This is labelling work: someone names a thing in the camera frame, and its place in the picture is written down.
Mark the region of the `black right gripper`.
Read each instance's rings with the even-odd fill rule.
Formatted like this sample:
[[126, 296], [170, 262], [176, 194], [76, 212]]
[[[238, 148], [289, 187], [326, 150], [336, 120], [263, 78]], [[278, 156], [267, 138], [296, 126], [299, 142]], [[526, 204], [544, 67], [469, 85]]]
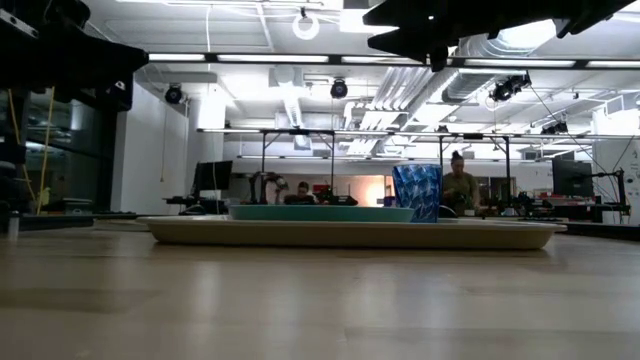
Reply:
[[427, 62], [441, 71], [449, 46], [461, 38], [487, 34], [496, 38], [502, 29], [531, 22], [568, 18], [566, 0], [384, 0], [363, 15], [371, 26], [401, 26], [426, 21], [427, 40], [419, 33], [396, 29], [367, 40], [371, 49]]

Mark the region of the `blue faceted plastic cup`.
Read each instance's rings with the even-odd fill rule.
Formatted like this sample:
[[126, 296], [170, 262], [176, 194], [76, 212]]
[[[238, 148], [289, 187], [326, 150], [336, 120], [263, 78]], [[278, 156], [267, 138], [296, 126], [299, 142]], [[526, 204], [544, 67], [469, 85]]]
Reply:
[[413, 210], [412, 223], [438, 222], [442, 176], [442, 167], [434, 164], [398, 165], [393, 168], [396, 206]]

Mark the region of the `teal round plate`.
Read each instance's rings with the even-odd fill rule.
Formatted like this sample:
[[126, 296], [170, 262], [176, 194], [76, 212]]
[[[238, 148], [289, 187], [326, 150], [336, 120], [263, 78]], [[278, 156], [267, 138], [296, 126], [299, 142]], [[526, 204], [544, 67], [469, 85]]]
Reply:
[[414, 210], [339, 205], [231, 205], [229, 215], [240, 221], [409, 223]]

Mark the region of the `beige plastic tray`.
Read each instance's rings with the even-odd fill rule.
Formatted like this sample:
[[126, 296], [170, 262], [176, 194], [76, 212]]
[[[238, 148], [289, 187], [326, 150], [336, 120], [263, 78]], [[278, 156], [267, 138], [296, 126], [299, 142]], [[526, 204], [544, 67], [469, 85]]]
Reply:
[[567, 230], [563, 224], [476, 219], [429, 224], [165, 216], [137, 221], [160, 243], [221, 246], [539, 250]]

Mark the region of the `long suspended light bar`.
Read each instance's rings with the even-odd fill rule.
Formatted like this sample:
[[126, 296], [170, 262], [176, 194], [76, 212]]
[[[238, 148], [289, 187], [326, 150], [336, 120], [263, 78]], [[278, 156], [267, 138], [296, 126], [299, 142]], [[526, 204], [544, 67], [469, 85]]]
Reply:
[[[386, 55], [276, 54], [276, 53], [157, 53], [150, 63], [304, 64], [330, 66], [432, 66], [417, 60]], [[537, 57], [449, 57], [451, 68], [548, 69], [627, 71], [640, 70], [640, 58], [537, 58]]]

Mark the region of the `black computer monitor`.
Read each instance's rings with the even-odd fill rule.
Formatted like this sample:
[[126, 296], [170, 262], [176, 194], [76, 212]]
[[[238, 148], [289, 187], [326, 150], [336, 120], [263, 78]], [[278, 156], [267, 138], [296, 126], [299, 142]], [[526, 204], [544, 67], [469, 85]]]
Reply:
[[228, 190], [232, 161], [200, 162], [196, 165], [192, 192]]
[[554, 158], [552, 174], [555, 195], [578, 197], [594, 195], [590, 163]]

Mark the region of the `black background desk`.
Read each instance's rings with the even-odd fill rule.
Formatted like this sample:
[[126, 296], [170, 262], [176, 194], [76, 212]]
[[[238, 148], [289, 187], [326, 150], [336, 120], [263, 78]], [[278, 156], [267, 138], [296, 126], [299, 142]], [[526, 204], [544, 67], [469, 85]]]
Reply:
[[167, 205], [179, 205], [180, 215], [226, 215], [228, 207], [224, 201], [214, 198], [174, 196], [165, 198]]

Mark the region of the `person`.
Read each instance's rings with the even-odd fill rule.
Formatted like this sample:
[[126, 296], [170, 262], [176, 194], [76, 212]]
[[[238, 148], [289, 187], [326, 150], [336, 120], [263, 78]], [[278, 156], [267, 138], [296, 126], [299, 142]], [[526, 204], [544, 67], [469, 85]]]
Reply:
[[480, 206], [479, 187], [474, 176], [464, 170], [463, 156], [452, 153], [451, 171], [443, 177], [443, 204], [451, 208], [458, 216], [475, 212]]
[[310, 192], [309, 184], [302, 181], [298, 184], [295, 194], [285, 196], [284, 203], [286, 205], [313, 205], [316, 203], [316, 198]]

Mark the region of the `silver ventilation duct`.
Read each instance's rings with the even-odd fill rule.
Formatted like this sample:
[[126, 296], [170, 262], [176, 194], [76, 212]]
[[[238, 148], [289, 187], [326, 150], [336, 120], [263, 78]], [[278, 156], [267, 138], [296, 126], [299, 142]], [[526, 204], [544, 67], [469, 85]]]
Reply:
[[[465, 39], [455, 51], [455, 55], [463, 57], [527, 57], [551, 38], [551, 35], [545, 34], [540, 37], [526, 37], [525, 35], [508, 36], [506, 33], [502, 33], [494, 39], [488, 39], [486, 35], [476, 35]], [[464, 102], [499, 76], [500, 74], [495, 70], [460, 68], [442, 92], [442, 101], [446, 103]]]

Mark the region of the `black background rig frame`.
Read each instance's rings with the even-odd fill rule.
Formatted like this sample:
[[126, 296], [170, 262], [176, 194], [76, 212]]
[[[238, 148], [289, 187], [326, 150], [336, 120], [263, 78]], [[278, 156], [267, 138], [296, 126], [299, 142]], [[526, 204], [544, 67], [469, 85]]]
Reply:
[[266, 150], [269, 147], [267, 143], [267, 136], [269, 134], [276, 134], [280, 136], [281, 134], [287, 134], [291, 136], [306, 136], [310, 137], [311, 135], [317, 135], [324, 142], [325, 145], [331, 151], [331, 172], [330, 172], [330, 185], [329, 185], [329, 194], [334, 196], [335, 187], [334, 187], [334, 177], [335, 177], [335, 145], [336, 145], [336, 131], [335, 130], [322, 130], [322, 129], [303, 129], [303, 128], [290, 128], [290, 129], [261, 129], [260, 133], [262, 134], [262, 145], [261, 145], [261, 167], [260, 167], [260, 187], [259, 187], [259, 196], [256, 199], [252, 199], [252, 202], [256, 204], [267, 204], [268, 201], [266, 199], [266, 180], [265, 176], [267, 172], [265, 171], [265, 163], [266, 163]]
[[497, 133], [437, 133], [439, 144], [439, 158], [440, 165], [443, 165], [444, 148], [443, 143], [445, 138], [458, 139], [471, 141], [489, 140], [495, 146], [497, 146], [505, 155], [505, 170], [507, 178], [507, 207], [513, 207], [512, 200], [512, 182], [511, 182], [511, 156], [510, 156], [510, 137], [508, 135], [502, 135]]

